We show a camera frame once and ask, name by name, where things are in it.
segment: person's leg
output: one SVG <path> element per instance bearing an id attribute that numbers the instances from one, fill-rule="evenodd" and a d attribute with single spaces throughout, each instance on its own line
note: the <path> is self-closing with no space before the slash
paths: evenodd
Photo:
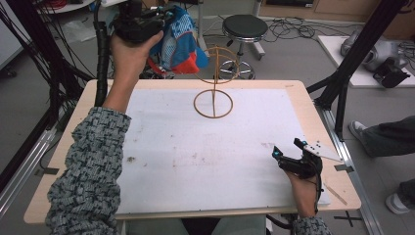
<path id="1" fill-rule="evenodd" d="M 415 116 L 366 128 L 357 121 L 350 131 L 363 144 L 370 157 L 388 157 L 415 153 Z"/>
<path id="2" fill-rule="evenodd" d="M 415 178 L 400 183 L 396 194 L 408 209 L 415 210 Z"/>
<path id="3" fill-rule="evenodd" d="M 397 214 L 415 210 L 415 179 L 401 182 L 397 192 L 387 197 L 386 205 Z"/>

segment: gray patterned shirt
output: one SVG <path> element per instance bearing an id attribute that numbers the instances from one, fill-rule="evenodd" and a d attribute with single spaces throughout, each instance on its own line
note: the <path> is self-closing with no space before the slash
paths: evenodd
<path id="1" fill-rule="evenodd" d="M 92 108 L 74 130 L 67 169 L 48 193 L 51 209 L 46 224 L 51 234 L 116 234 L 122 143 L 131 118 Z M 297 234 L 330 234 L 323 220 L 309 217 L 295 223 Z"/>

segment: colorful cloth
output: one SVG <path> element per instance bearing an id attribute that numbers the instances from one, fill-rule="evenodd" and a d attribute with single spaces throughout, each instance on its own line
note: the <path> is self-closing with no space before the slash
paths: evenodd
<path id="1" fill-rule="evenodd" d="M 196 73 L 208 65 L 208 57 L 197 47 L 196 31 L 190 15 L 174 6 L 174 20 L 164 28 L 164 37 L 151 54 L 160 54 L 160 67 L 174 73 Z M 159 71 L 156 63 L 149 59 L 150 66 Z"/>

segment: hand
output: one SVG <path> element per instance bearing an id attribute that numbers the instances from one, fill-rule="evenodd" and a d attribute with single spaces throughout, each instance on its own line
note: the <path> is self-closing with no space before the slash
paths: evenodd
<path id="1" fill-rule="evenodd" d="M 141 44 L 123 41 L 116 34 L 111 40 L 115 78 L 137 78 L 146 66 L 150 49 L 162 39 L 162 31 Z"/>
<path id="2" fill-rule="evenodd" d="M 150 49 L 162 39 L 162 31 L 141 44 L 131 44 L 113 35 L 111 49 L 115 63 L 114 83 L 103 107 L 125 113 Z"/>
<path id="3" fill-rule="evenodd" d="M 300 179 L 291 172 L 285 171 L 290 179 L 293 196 L 296 200 L 297 210 L 300 217 L 315 216 L 315 199 L 317 196 L 316 182 L 317 177 L 313 176 L 308 179 Z"/>

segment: desk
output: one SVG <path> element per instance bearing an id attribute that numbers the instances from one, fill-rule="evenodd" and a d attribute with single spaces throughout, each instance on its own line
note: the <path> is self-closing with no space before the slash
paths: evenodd
<path id="1" fill-rule="evenodd" d="M 210 89 L 211 85 L 199 80 L 140 80 L 136 89 Z M 331 143 L 330 137 L 317 114 L 311 99 L 309 98 L 305 87 L 300 81 L 291 80 L 234 80 L 232 82 L 220 85 L 220 89 L 242 88 L 242 89 L 284 89 L 288 93 L 294 110 L 300 121 L 303 134 L 308 142 L 320 140 L 333 151 L 335 148 Z M 72 144 L 70 133 L 78 123 L 86 116 L 89 109 L 94 104 L 96 83 L 90 81 L 82 94 L 80 101 L 73 112 L 68 127 L 64 132 L 61 142 L 49 163 L 49 167 L 58 168 L 58 175 L 61 175 L 65 169 L 65 156 Z M 345 171 L 336 171 L 334 165 L 339 162 L 323 159 L 324 169 L 322 180 L 328 189 L 331 204 L 320 207 L 321 211 L 342 211 L 357 210 L 360 208 L 360 200 L 351 184 L 351 181 Z M 24 221 L 27 223 L 43 223 L 50 205 L 47 201 L 46 194 L 55 181 L 57 175 L 44 175 L 33 199 L 24 215 Z M 184 216 L 226 216 L 239 214 L 264 214 L 264 213 L 282 213 L 295 212 L 294 205 L 280 208 L 258 208 L 258 209 L 237 209 L 237 210 L 218 210 L 218 211 L 171 211 L 166 213 L 147 213 L 136 215 L 117 215 L 117 219 L 133 218 L 157 218 L 157 217 L 184 217 Z"/>

